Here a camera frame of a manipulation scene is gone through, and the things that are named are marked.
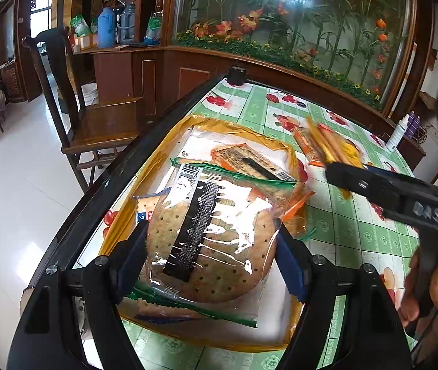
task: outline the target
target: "glass display case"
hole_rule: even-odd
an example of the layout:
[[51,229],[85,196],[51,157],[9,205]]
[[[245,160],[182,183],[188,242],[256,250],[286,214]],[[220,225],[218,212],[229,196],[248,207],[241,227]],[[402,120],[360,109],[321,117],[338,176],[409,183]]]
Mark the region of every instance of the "glass display case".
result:
[[410,0],[175,0],[172,43],[307,74],[381,111]]

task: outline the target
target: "green foliage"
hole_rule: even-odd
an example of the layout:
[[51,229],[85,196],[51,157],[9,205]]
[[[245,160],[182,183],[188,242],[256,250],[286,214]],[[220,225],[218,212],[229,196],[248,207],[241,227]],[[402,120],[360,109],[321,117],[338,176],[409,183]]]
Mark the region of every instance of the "green foliage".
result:
[[[312,78],[318,79],[331,85],[343,92],[365,102],[370,107],[381,111],[380,97],[375,92],[362,89],[359,84],[346,80],[340,73],[330,72],[328,69],[318,68],[316,65],[308,65],[295,55],[289,53],[287,49],[273,48],[269,44],[259,44],[255,41],[246,39],[225,39],[215,35],[195,37],[193,32],[180,33],[173,41],[174,44],[185,47],[196,47],[200,49],[223,51],[225,53],[236,54],[250,57],[268,63],[283,66],[284,68],[304,73]],[[338,54],[350,54],[350,52],[340,50]]]

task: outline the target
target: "green checkered tablecloth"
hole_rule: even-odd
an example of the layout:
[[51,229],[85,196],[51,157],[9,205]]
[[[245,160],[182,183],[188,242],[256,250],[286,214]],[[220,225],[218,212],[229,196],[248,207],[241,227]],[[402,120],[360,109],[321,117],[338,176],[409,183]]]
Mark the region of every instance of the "green checkered tablecloth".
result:
[[[380,217],[378,207],[371,206],[362,196],[353,193],[349,200],[343,199],[338,188],[327,184],[323,169],[307,165],[287,129],[293,123],[302,126],[310,117],[350,139],[364,154],[365,163],[412,175],[398,151],[388,151],[378,137],[331,111],[258,85],[245,84],[235,88],[223,80],[191,113],[232,121],[291,144],[305,164],[308,185],[316,192],[305,210],[307,228],[317,229],[307,242],[308,248],[313,254],[322,254],[339,266],[359,268],[362,263],[371,263],[380,274],[384,269],[387,273],[390,269],[395,278],[393,291],[398,307],[408,264],[419,243],[416,231]],[[338,296],[319,368],[333,361],[344,307],[345,297]],[[253,354],[204,348],[163,337],[126,321],[124,324],[147,370],[274,370],[283,354],[283,351]],[[408,341],[412,346],[414,340],[408,338]]]

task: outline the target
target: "tile floor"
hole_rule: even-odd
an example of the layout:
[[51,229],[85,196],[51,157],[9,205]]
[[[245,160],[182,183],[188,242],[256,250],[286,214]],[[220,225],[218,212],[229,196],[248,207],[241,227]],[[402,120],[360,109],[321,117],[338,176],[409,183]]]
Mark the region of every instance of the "tile floor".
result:
[[60,151],[43,95],[7,107],[0,133],[0,367],[19,321],[19,300],[82,190]]

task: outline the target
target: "metal bolt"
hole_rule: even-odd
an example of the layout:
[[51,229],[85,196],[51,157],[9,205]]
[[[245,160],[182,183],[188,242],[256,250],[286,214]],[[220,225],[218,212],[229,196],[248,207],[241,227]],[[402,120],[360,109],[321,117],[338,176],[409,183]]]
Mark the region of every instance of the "metal bolt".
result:
[[326,259],[325,257],[323,257],[321,254],[315,254],[312,257],[312,261],[314,264],[316,264],[317,266],[323,266],[326,263]]
[[375,272],[375,267],[373,267],[370,263],[363,264],[363,270],[366,271],[368,274]]
[[48,275],[53,275],[58,271],[58,267],[52,264],[51,266],[46,267],[46,273]]
[[96,257],[94,263],[96,264],[96,266],[104,266],[109,261],[110,259],[108,258],[108,256],[99,256]]

